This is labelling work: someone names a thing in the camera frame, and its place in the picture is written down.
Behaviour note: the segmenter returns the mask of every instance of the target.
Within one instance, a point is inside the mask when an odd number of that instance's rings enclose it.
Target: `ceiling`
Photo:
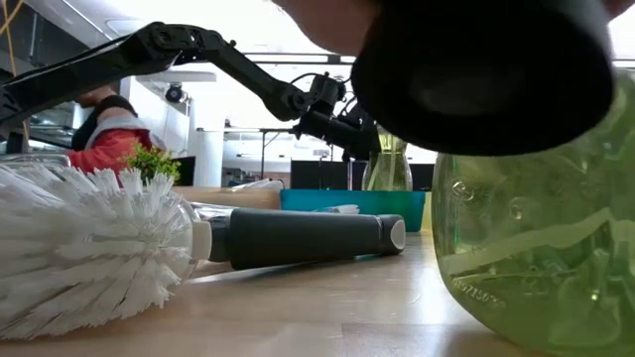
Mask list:
[[[89,46],[152,21],[186,23],[236,40],[243,52],[323,53],[270,0],[26,0]],[[616,57],[635,59],[635,8],[610,26]]]

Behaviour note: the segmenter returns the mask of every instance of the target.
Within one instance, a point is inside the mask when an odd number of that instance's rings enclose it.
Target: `black robotic arm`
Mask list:
[[[374,125],[359,111],[333,117],[344,83],[317,75],[309,92],[276,79],[225,42],[215,31],[189,25],[152,23],[125,38],[75,58],[21,74],[0,88],[0,127],[15,127],[31,115],[130,75],[152,74],[173,65],[211,62],[258,97],[279,120],[300,119],[296,135],[309,134],[367,160],[379,150]]]

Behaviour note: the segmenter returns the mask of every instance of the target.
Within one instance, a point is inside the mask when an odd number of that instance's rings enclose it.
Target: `desk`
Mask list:
[[[450,297],[430,235],[401,256],[196,278],[163,310],[2,357],[518,357]]]

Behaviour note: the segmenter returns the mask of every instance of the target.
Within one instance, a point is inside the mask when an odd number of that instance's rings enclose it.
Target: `teal plastic bin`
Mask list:
[[[399,214],[408,232],[419,232],[424,217],[426,193],[422,191],[361,191],[338,189],[284,189],[283,210],[311,212],[326,207],[356,204],[359,214]]]

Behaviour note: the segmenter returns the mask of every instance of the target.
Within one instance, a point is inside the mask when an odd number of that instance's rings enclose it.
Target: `glass vase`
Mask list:
[[[437,161],[444,283],[479,321],[531,349],[635,355],[635,80],[627,70],[618,78],[607,117],[566,145]]]
[[[408,143],[388,133],[382,127],[378,127],[377,130],[381,152],[371,154],[364,170],[362,189],[413,190],[413,176],[406,157]]]

